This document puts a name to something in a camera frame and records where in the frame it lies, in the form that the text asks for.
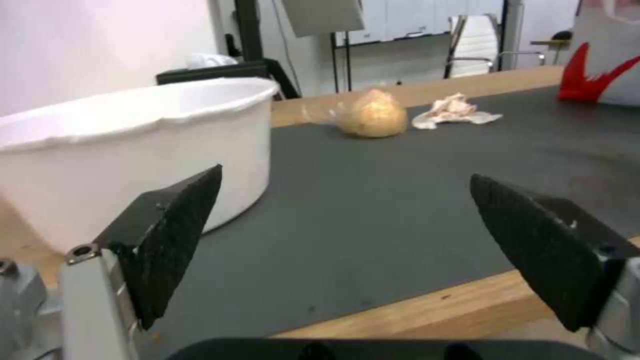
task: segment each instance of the cable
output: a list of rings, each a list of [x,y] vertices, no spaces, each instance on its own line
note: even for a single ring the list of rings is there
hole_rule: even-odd
[[[298,88],[298,93],[300,97],[302,97],[302,87],[300,87],[300,82],[298,81],[298,73],[296,73],[296,68],[293,67],[293,61],[291,61],[291,54],[289,54],[289,44],[287,42],[287,37],[284,35],[284,28],[282,27],[282,20],[280,19],[280,12],[278,11],[278,6],[276,5],[276,0],[271,0],[271,4],[273,4],[273,11],[276,13],[276,21],[278,22],[278,29],[280,30],[280,36],[282,36],[282,42],[284,43],[284,51],[285,56],[287,57],[287,63],[291,68],[291,72],[293,73],[293,81],[296,83],[296,88]]]

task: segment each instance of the office chair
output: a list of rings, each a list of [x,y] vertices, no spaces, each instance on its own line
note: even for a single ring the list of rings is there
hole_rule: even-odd
[[[506,55],[535,55],[540,65],[545,55],[539,51],[499,52],[498,21],[492,14],[449,17],[451,43],[444,78],[487,74]]]

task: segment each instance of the white wall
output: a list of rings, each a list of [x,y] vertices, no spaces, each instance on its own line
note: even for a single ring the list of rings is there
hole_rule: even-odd
[[[280,60],[291,76],[272,2],[271,0],[258,0],[258,2],[263,19],[260,29],[265,56]],[[280,11],[291,58],[304,95],[333,93],[333,70],[328,35],[296,38],[280,0],[276,0],[276,5]],[[225,32],[235,34],[236,43],[238,43],[237,28],[231,16],[234,10],[233,0],[220,0],[220,8]],[[354,89],[380,83],[394,84],[398,79],[403,83],[442,79],[448,48],[447,35],[354,47],[351,52]],[[342,50],[338,50],[339,65],[343,54]]]
[[[0,116],[153,85],[185,55],[225,48],[210,11],[207,0],[1,0]]]

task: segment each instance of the white bowl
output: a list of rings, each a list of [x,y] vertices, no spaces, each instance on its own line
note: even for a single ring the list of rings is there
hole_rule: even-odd
[[[93,241],[140,193],[219,163],[223,181],[210,230],[266,189],[276,91],[266,79],[213,79],[0,118],[0,192],[65,253]]]

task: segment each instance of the plastic bag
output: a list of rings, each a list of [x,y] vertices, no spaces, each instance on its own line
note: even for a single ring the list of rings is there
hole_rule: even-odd
[[[384,138],[406,131],[407,114],[393,95],[380,89],[372,89],[350,105],[339,103],[329,111],[325,121],[312,122],[333,124],[353,136]]]
[[[558,98],[640,106],[640,4],[585,0]]]

